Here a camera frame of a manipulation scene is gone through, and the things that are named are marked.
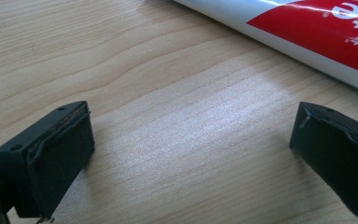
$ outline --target wooden table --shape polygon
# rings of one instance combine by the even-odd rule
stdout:
[[[0,1],[0,146],[80,100],[96,151],[54,223],[358,223],[288,147],[299,102],[358,120],[358,91],[189,8]]]

